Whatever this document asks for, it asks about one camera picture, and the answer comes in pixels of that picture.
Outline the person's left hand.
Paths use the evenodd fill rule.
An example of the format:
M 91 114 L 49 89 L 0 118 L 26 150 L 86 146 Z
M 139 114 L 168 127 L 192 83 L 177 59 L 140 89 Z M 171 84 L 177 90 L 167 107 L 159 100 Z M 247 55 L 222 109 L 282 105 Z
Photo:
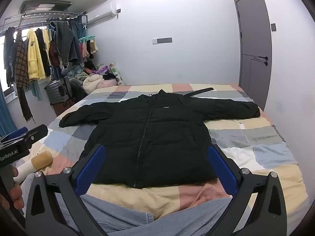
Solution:
M 22 197 L 22 189 L 19 184 L 14 183 L 14 187 L 10 190 L 10 196 L 13 201 L 13 205 L 17 210 L 23 209 L 25 206 L 23 197 Z M 8 201 L 1 195 L 1 206 L 5 209 L 10 208 L 10 204 Z

